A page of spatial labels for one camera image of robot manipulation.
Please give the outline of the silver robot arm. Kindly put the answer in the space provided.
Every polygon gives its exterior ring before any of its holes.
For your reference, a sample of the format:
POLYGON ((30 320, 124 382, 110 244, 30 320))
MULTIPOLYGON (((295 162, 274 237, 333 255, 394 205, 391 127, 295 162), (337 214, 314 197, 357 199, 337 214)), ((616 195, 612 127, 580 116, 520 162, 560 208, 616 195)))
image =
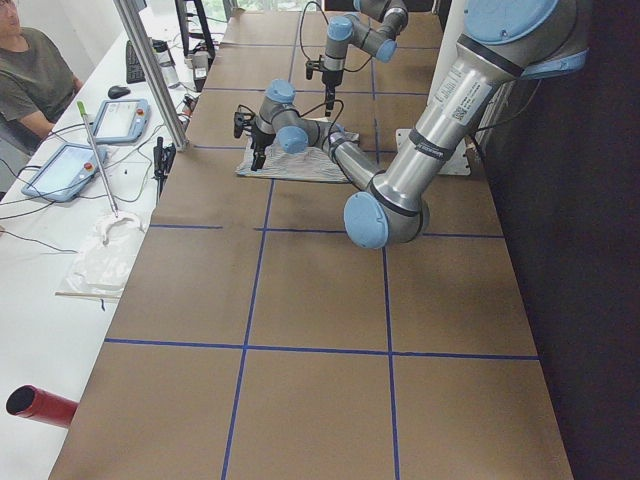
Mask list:
POLYGON ((305 76, 311 80, 321 74, 324 85, 325 116, 333 113, 336 88, 342 84, 350 46, 367 54, 370 59, 388 63, 397 48, 397 37, 408 25, 408 8, 403 1, 354 1, 355 13, 326 17, 324 52, 317 59, 306 58, 305 76))
POLYGON ((269 84, 257 112, 237 109, 234 132, 250 134, 253 170, 263 167, 272 144, 290 154, 323 150, 356 188, 343 214, 350 239, 370 249, 408 242, 428 223, 423 193, 502 85, 584 66, 591 13, 588 1, 466 2, 456 59, 386 169, 338 125, 302 117, 284 80, 269 84))

